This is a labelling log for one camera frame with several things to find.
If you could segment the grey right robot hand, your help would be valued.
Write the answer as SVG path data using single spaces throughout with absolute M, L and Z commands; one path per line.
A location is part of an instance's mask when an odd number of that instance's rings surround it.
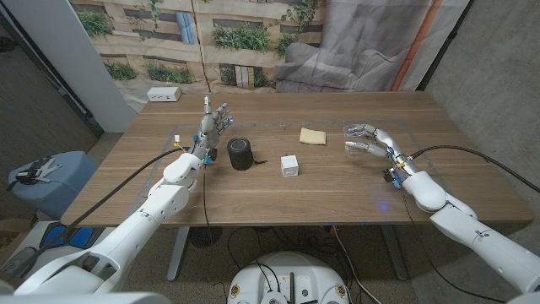
M 366 152 L 387 158 L 393 167 L 401 171 L 400 176 L 403 179 L 419 173 L 418 167 L 403 153 L 397 141 L 386 131 L 366 123 L 347 126 L 343 131 L 345 148 L 350 154 Z

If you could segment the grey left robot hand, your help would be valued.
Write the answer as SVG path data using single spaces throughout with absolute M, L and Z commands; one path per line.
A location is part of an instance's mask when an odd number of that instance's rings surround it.
M 204 96 L 204 115 L 194 138 L 194 145 L 189 149 L 189 153 L 197 156 L 203 164 L 216 159 L 219 138 L 233 123 L 227 107 L 228 104 L 224 103 L 214 111 L 209 96 Z

